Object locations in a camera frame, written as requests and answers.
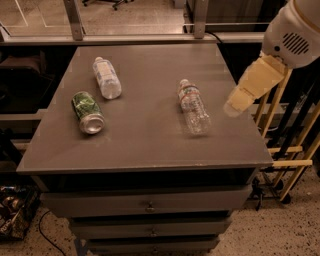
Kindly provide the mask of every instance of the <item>plastic water bottle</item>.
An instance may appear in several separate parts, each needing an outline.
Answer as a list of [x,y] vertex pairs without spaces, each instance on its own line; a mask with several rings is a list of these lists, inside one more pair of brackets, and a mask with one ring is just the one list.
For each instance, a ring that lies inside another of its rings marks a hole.
[[110,100],[120,96],[121,84],[110,61],[97,57],[93,63],[93,71],[103,97]]
[[195,135],[206,134],[210,130],[211,120],[199,89],[187,79],[183,79],[180,82],[179,99],[190,132]]

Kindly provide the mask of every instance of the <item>aluminum can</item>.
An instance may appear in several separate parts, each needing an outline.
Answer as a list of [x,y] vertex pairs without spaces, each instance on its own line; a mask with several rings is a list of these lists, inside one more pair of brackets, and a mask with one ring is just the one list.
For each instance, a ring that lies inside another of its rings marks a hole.
[[79,120],[80,130],[95,134],[104,127],[104,118],[98,103],[88,92],[78,92],[72,98],[73,110]]

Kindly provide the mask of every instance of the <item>chair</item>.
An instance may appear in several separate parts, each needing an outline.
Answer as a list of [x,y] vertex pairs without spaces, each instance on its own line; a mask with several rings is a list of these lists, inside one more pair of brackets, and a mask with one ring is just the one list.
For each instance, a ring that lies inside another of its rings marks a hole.
[[[82,3],[84,6],[87,6],[87,2],[89,0],[82,0]],[[128,3],[128,0],[98,0],[98,1],[103,1],[103,2],[111,2],[114,3],[112,5],[113,9],[116,11],[118,10],[118,5],[123,4],[123,3]]]

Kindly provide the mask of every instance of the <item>cabinet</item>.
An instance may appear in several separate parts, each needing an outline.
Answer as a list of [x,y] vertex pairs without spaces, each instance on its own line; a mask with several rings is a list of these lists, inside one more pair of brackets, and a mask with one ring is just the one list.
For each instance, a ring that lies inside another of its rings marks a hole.
[[[123,93],[106,101],[91,69],[109,59]],[[213,120],[207,136],[185,130],[177,85],[200,88]],[[18,173],[31,175],[42,202],[94,253],[207,251],[271,166],[251,117],[224,115],[234,82],[215,44],[78,47]],[[107,126],[88,136],[71,99],[96,98]]]

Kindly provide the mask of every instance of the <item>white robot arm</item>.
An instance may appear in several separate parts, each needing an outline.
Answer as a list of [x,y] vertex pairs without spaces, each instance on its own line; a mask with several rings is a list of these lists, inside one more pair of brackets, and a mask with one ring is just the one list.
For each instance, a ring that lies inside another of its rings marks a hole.
[[287,68],[300,68],[320,56],[320,0],[290,0],[269,24],[261,56],[244,72],[224,105],[232,117],[270,91]]

